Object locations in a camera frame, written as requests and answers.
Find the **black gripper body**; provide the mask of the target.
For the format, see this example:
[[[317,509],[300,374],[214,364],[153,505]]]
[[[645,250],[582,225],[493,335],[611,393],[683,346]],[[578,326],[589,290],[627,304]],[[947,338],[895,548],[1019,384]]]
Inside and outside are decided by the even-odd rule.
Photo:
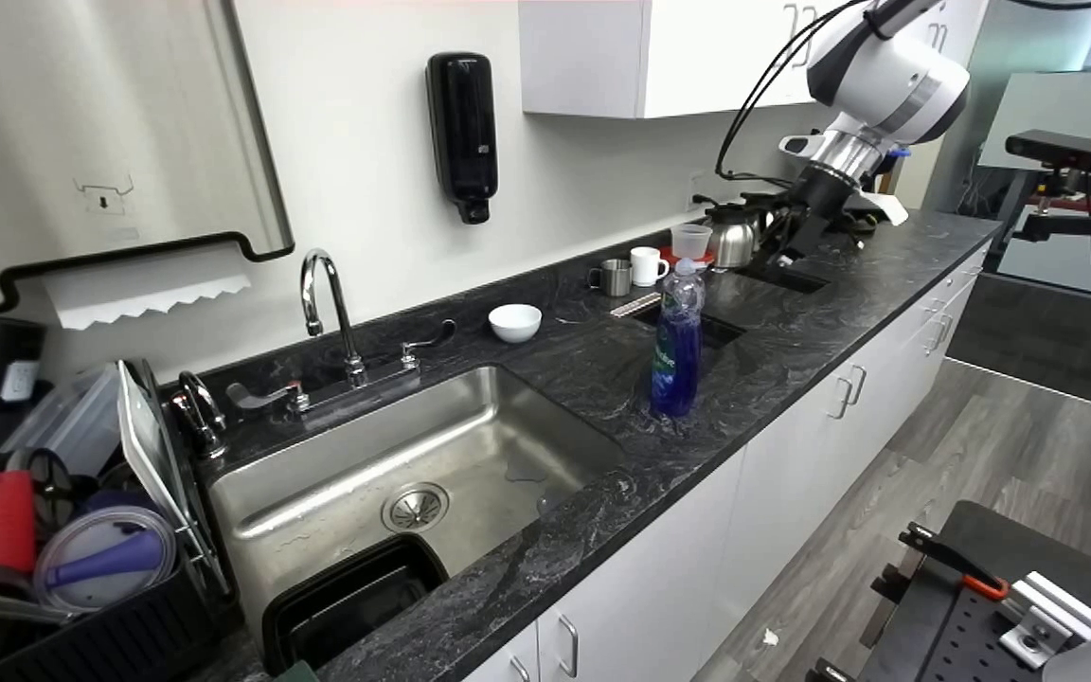
[[[789,188],[795,208],[795,227],[789,234],[789,254],[807,256],[823,246],[823,234],[852,239],[852,220],[843,216],[843,206],[857,198],[857,188],[831,176],[807,165],[799,181]]]

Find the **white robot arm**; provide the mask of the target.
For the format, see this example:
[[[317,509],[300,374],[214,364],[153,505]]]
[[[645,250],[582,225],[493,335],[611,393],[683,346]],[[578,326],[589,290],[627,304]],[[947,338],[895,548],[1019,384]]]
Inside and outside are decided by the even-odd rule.
[[[827,21],[831,38],[807,66],[807,90],[832,109],[832,120],[799,152],[785,254],[807,256],[889,148],[934,140],[961,112],[971,73],[914,30],[930,4],[879,0]]]

